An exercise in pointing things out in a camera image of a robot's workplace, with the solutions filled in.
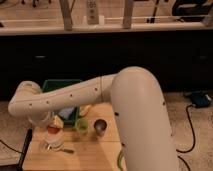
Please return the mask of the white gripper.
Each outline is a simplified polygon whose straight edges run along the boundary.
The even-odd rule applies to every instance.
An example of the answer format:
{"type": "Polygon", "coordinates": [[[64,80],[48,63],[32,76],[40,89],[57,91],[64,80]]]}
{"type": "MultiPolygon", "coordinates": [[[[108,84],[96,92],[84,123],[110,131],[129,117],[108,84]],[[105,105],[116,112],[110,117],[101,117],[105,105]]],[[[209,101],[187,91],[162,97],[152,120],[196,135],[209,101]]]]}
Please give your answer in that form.
{"type": "Polygon", "coordinates": [[[52,112],[44,112],[44,113],[39,113],[37,115],[30,115],[29,121],[34,126],[45,127],[45,126],[52,123],[53,113],[52,112]]]}

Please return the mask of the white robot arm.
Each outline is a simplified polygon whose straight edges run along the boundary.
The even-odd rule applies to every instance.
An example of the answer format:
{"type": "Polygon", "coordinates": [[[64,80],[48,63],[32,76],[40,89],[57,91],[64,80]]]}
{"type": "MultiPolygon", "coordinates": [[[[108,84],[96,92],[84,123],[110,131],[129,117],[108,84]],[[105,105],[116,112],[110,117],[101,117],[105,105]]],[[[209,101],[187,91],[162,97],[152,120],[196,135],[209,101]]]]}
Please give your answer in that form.
{"type": "Polygon", "coordinates": [[[162,89],[145,68],[127,67],[46,93],[23,81],[8,111],[46,124],[54,110],[103,102],[112,105],[127,171],[180,171],[162,89]]]}

